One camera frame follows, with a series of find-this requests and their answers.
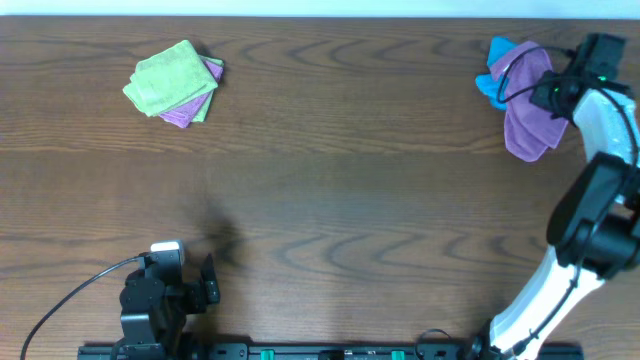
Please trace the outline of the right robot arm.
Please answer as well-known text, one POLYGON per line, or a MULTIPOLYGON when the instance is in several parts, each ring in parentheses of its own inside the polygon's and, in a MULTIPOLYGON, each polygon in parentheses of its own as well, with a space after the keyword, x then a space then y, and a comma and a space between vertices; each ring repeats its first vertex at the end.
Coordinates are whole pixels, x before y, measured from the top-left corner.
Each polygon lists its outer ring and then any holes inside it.
POLYGON ((527 161, 581 134, 586 166, 551 214, 541 264, 515 300, 489 320, 462 359, 579 359, 549 335, 582 299, 639 264, 639 128, 636 103, 617 81, 625 40, 591 33, 562 71, 550 48, 497 37, 476 84, 502 110, 507 150, 527 161))

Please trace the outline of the purple microfiber cloth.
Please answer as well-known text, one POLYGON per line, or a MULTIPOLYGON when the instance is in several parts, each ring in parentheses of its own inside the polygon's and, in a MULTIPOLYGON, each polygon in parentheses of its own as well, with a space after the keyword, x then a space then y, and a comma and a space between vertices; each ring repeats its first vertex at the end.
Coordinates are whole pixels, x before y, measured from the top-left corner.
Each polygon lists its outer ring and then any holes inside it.
MULTIPOLYGON (((537 47, 527 41, 520 45, 507 38, 494 37, 491 41, 488 67, 492 80, 502 80, 510 63, 526 50, 537 47)), ((502 99, 517 91, 535 85, 546 71, 552 71, 549 55, 543 49, 524 55, 506 77, 502 99)), ((562 139, 568 121, 552 119, 552 114, 530 102, 532 91, 523 93, 505 104, 504 138, 506 149, 525 162, 537 161, 544 152, 555 149, 562 139)))

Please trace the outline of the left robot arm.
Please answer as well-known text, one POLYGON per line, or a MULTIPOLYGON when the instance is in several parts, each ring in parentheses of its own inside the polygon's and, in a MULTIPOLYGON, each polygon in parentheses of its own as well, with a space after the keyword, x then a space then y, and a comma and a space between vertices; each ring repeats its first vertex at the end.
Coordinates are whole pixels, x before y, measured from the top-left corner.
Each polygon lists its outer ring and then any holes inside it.
POLYGON ((183 331, 189 315, 202 314, 220 302, 213 257, 208 255, 200 276, 186 282, 181 252, 166 250, 141 256, 121 291, 123 337, 111 348, 111 359, 206 359, 209 349, 183 331))

